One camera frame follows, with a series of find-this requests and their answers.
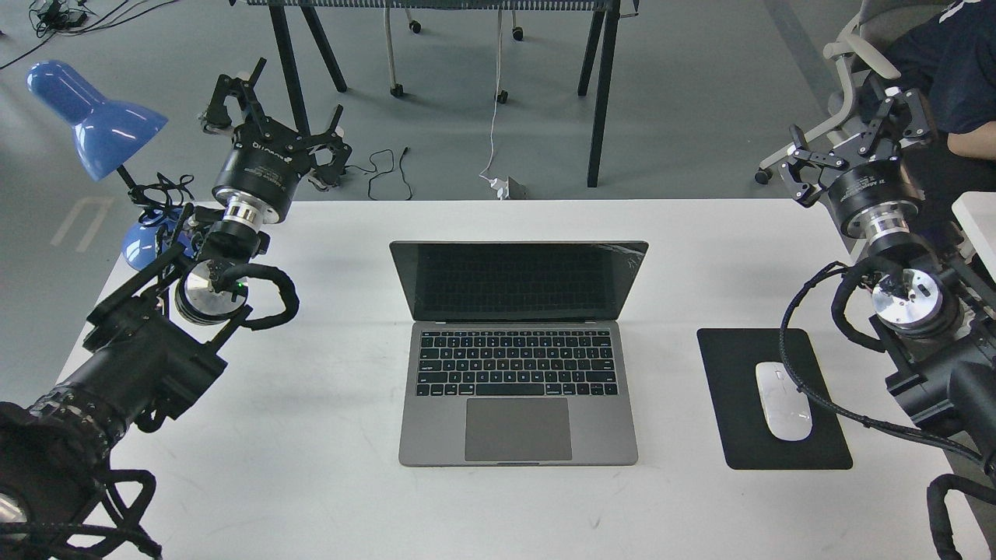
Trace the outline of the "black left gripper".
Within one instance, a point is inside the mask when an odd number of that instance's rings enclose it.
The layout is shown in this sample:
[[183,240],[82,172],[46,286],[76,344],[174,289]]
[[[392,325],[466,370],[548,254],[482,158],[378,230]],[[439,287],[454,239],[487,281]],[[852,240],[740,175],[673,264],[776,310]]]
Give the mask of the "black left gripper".
[[[341,184],[352,155],[352,146],[338,130],[342,105],[335,107],[326,131],[305,139],[310,162],[299,132],[271,123],[254,91],[266,63],[260,58],[248,78],[219,75],[209,105],[199,116],[206,134],[233,131],[232,150],[211,191],[221,205],[228,205],[235,195],[246,194],[271,209],[288,209],[307,170],[314,188],[332,189]],[[228,98],[236,100],[244,118],[244,124],[235,130],[226,106]]]

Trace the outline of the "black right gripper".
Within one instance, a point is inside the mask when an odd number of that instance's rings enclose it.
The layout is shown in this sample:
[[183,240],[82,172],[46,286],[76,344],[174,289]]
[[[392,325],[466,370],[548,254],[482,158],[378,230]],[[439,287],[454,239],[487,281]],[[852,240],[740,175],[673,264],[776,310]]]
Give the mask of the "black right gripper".
[[792,142],[779,166],[794,202],[812,207],[828,195],[833,220],[854,221],[872,207],[897,205],[908,218],[917,216],[922,196],[901,171],[900,153],[937,138],[935,118],[918,89],[892,88],[862,100],[864,130],[858,134],[858,155],[874,162],[849,164],[833,153],[811,150],[796,124],[787,128]]

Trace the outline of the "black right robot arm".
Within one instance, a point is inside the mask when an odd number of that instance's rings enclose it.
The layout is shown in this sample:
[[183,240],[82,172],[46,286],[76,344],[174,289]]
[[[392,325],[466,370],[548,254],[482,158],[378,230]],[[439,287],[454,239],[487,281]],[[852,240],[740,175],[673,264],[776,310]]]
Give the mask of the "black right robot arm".
[[[932,141],[931,114],[915,89],[887,96],[875,116],[835,149],[817,152],[792,125],[778,169],[794,201],[821,198],[840,234],[867,244],[864,258],[829,263],[790,301],[779,327],[782,363],[797,393],[865,428],[966,457],[994,478],[994,284],[954,243],[932,243],[911,223],[924,192],[901,169],[901,152]],[[896,425],[859,415],[814,391],[794,372],[787,324],[808,291],[840,277],[831,302],[847,340],[887,354],[896,371],[886,389],[911,420]]]

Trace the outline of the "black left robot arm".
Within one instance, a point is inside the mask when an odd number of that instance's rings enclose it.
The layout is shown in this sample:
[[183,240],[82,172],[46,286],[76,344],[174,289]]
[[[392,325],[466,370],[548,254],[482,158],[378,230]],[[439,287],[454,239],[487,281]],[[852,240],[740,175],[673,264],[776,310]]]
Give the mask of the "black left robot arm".
[[103,559],[125,543],[153,559],[163,549],[140,527],[156,489],[142,469],[113,469],[132,426],[154,432],[214,384],[221,347],[238,329],[268,330],[299,311],[284,271],[258,264],[268,224],[287,219],[305,177],[333,184],[351,149],[264,113],[248,78],[221,75],[203,114],[232,131],[213,189],[218,206],[146,202],[154,256],[90,312],[89,358],[28,408],[2,404],[2,557]]

